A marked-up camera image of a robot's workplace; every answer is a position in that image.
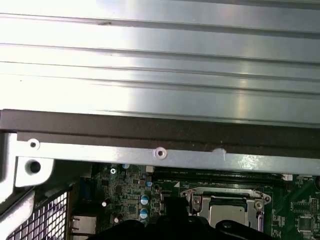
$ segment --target metal frame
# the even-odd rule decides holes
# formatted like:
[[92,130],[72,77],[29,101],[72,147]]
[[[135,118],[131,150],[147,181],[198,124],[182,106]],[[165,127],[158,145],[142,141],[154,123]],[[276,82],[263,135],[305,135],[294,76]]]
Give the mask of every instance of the metal frame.
[[[44,183],[55,160],[303,175],[319,175],[320,170],[317,129],[16,110],[1,112],[0,129],[7,132],[2,134],[6,172],[0,181],[6,190],[2,200],[14,186]],[[210,136],[213,130],[216,135]],[[258,130],[264,137],[257,135]],[[287,138],[296,135],[297,142]],[[260,151],[265,154],[250,154],[261,143],[271,142]],[[28,172],[30,161],[38,162],[41,170]],[[17,168],[8,168],[8,163]]]

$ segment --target motherboard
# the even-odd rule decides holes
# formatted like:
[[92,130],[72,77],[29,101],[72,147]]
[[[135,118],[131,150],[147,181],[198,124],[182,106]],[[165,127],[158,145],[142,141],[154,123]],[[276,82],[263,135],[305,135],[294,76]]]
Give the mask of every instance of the motherboard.
[[186,198],[190,215],[234,220],[276,239],[320,239],[320,178],[309,175],[105,164],[91,177],[102,211],[96,232],[125,220],[166,214],[166,199]]

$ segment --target green circuit board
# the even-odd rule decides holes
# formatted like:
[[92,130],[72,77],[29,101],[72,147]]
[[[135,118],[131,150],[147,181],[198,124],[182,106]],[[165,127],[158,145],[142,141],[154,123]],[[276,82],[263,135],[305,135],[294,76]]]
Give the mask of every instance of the green circuit board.
[[157,168],[136,165],[106,165],[96,174],[95,197],[110,203],[97,218],[96,231],[108,229],[117,222],[114,219],[121,215],[121,221],[138,220],[147,224],[153,216],[161,213],[159,193],[179,197],[181,191],[192,187],[206,186],[218,188],[256,189],[271,196],[272,201],[264,207],[264,232],[276,239],[306,240],[320,237],[320,191],[315,176],[287,175],[270,176],[269,181],[257,182],[261,176],[251,182],[233,182],[233,178],[219,173],[214,178],[227,177],[227,182],[213,180],[209,171],[198,174],[192,170],[190,179],[188,170],[177,172],[183,179],[171,179],[170,174],[157,176]]

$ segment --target cpu socket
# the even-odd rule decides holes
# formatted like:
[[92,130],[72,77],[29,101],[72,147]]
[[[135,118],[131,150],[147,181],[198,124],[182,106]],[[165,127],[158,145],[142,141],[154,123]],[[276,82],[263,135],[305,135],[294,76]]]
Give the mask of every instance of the cpu socket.
[[271,197],[254,189],[194,187],[181,192],[189,202],[189,214],[204,217],[210,226],[232,220],[257,231],[264,230],[265,205]]

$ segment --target silver metal panel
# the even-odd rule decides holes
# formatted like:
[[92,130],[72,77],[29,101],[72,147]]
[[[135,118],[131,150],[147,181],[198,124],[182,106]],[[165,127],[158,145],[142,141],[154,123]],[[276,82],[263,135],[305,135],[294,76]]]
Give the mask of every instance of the silver metal panel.
[[320,159],[263,156],[213,152],[166,150],[166,157],[156,157],[154,149],[60,144],[42,142],[38,150],[17,141],[16,155],[113,164],[149,165],[176,168],[215,169],[228,171],[319,175]]
[[48,17],[130,20],[320,33],[320,26],[317,24],[320,21],[320,15],[317,10],[199,1],[53,1],[50,6],[50,3],[39,0],[28,2],[12,0],[1,6],[1,12]]
[[320,127],[319,7],[13,0],[0,109]]
[[318,39],[10,18],[0,31],[4,44],[320,63]]

